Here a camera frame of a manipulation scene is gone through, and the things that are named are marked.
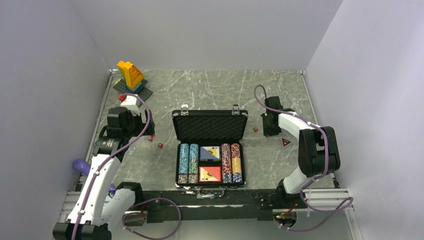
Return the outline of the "blue playing card deck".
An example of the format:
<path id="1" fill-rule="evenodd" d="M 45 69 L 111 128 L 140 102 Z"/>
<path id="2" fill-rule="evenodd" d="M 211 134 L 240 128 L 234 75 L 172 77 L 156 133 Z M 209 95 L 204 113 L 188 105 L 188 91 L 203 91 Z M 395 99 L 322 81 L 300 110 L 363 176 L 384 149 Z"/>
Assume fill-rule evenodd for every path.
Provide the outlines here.
<path id="1" fill-rule="evenodd" d="M 221 150 L 219 146 L 201 146 L 199 148 L 199 160 L 203 162 L 221 161 Z"/>

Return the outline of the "red playing card deck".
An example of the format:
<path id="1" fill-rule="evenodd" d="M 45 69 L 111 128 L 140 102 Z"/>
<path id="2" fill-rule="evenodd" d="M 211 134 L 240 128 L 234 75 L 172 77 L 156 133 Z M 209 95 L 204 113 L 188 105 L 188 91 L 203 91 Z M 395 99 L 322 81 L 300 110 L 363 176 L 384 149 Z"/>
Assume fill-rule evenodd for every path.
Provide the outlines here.
<path id="1" fill-rule="evenodd" d="M 222 170 L 220 166 L 200 166 L 199 177 L 200 183 L 219 183 L 222 181 Z"/>

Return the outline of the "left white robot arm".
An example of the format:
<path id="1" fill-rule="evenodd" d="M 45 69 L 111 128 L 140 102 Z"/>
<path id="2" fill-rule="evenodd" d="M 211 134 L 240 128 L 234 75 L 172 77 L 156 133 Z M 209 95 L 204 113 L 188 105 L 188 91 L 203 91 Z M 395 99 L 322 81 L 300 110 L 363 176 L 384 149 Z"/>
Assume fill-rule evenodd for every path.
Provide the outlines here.
<path id="1" fill-rule="evenodd" d="M 144 113 L 146 122 L 137 107 L 118 106 L 108 111 L 107 124 L 92 148 L 85 185 L 65 222 L 55 224 L 52 231 L 55 240 L 110 240 L 110 229 L 124 212 L 143 205 L 142 187 L 135 182 L 119 184 L 111 201 L 108 204 L 105 201 L 129 146 L 141 136 L 155 132 L 151 110 L 146 108 Z"/>

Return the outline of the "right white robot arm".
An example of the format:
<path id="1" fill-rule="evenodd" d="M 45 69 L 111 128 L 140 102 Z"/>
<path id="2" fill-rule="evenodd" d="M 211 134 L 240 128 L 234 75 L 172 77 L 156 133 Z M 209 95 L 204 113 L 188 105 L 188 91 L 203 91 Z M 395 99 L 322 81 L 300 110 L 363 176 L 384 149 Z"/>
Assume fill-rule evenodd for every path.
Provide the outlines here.
<path id="1" fill-rule="evenodd" d="M 261 115 L 263 135 L 277 136 L 283 130 L 298 140 L 298 167 L 278 184 L 276 203 L 288 208 L 313 182 L 340 169 L 341 159 L 335 130 L 305 120 L 290 108 L 283 108 L 278 96 L 264 99 L 266 111 Z"/>

